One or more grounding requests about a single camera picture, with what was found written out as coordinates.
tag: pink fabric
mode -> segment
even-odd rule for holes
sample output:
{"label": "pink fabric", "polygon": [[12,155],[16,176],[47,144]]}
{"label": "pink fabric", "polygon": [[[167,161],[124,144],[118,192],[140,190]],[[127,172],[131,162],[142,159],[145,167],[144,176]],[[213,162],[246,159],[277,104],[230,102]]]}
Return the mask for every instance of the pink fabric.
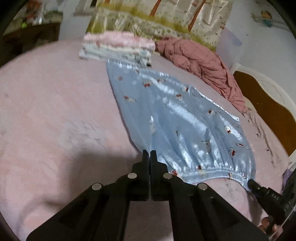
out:
{"label": "pink fabric", "polygon": [[157,41],[156,51],[189,73],[193,73],[227,99],[239,112],[249,109],[233,75],[220,57],[199,43],[176,38]]}
{"label": "pink fabric", "polygon": [[98,41],[113,46],[138,47],[146,48],[151,51],[155,50],[155,42],[153,40],[134,36],[134,34],[130,32],[106,31],[103,34],[87,33],[84,36],[84,40]]}
{"label": "pink fabric", "polygon": [[249,110],[243,116],[254,126],[258,138],[266,143],[266,150],[269,153],[269,159],[274,168],[279,174],[283,174],[290,163],[288,154],[277,136],[255,110]]}
{"label": "pink fabric", "polygon": [[[141,158],[122,123],[105,62],[79,59],[80,48],[81,39],[59,41],[0,69],[0,211],[21,241],[91,184],[116,181]],[[280,192],[281,174],[248,119],[200,78],[161,56],[152,61],[154,70],[195,86],[240,118],[256,181]],[[237,182],[207,183],[253,223],[266,216]],[[173,240],[167,202],[132,202],[130,208],[125,241]]]}

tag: bed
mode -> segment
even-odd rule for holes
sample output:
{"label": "bed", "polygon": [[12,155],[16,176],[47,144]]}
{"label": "bed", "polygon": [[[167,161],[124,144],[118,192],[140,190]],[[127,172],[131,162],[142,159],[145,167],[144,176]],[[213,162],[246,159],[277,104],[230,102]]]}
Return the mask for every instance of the bed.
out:
{"label": "bed", "polygon": [[[79,59],[80,48],[81,39],[59,41],[0,69],[0,211],[21,241],[91,184],[114,182],[141,159],[105,63]],[[156,54],[152,63],[240,118],[255,156],[256,181],[280,192],[282,172],[248,119],[196,76]],[[266,216],[235,181],[207,184],[255,225]],[[131,203],[125,240],[173,240],[168,203]]]}

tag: white wall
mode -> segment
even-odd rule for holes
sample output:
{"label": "white wall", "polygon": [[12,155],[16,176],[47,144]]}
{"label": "white wall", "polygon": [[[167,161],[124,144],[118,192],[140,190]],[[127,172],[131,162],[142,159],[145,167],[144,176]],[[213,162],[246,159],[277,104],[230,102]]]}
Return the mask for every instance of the white wall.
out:
{"label": "white wall", "polygon": [[296,103],[296,40],[290,31],[256,23],[251,14],[260,15],[261,9],[268,10],[274,19],[284,22],[265,0],[256,2],[235,0],[226,28],[242,42],[242,45],[240,48],[233,47],[235,51],[231,52],[229,47],[221,47],[222,36],[217,53],[223,59],[227,59],[229,67],[239,62],[242,66],[270,77]]}
{"label": "white wall", "polygon": [[[42,0],[47,3],[46,9],[56,7],[56,0]],[[91,20],[91,16],[74,16],[75,8],[79,0],[65,0],[59,10],[64,12],[64,19],[61,24],[59,40],[83,37]]]}

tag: light blue satin garment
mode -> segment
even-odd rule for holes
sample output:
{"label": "light blue satin garment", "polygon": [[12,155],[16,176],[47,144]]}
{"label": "light blue satin garment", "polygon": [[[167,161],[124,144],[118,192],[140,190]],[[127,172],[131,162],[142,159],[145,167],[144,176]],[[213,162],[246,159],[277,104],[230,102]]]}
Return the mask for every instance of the light blue satin garment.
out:
{"label": "light blue satin garment", "polygon": [[158,161],[187,183],[229,178],[249,190],[255,160],[238,117],[168,74],[112,61],[107,71],[140,151],[156,150]]}

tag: metal screw head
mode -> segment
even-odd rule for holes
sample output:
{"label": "metal screw head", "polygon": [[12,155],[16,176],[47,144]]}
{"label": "metal screw head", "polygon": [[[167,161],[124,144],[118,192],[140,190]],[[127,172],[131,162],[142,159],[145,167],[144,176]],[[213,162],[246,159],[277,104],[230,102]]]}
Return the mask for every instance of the metal screw head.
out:
{"label": "metal screw head", "polygon": [[167,172],[167,173],[164,173],[164,174],[163,174],[163,177],[164,177],[165,179],[171,179],[171,178],[173,177],[173,175]]}
{"label": "metal screw head", "polygon": [[95,191],[100,190],[102,188],[102,185],[99,183],[95,183],[91,186],[91,188]]}
{"label": "metal screw head", "polygon": [[199,183],[197,186],[201,190],[206,190],[207,189],[207,184],[205,184],[205,183]]}
{"label": "metal screw head", "polygon": [[134,173],[134,172],[131,172],[131,173],[128,174],[129,179],[135,179],[136,177],[137,177],[137,174]]}

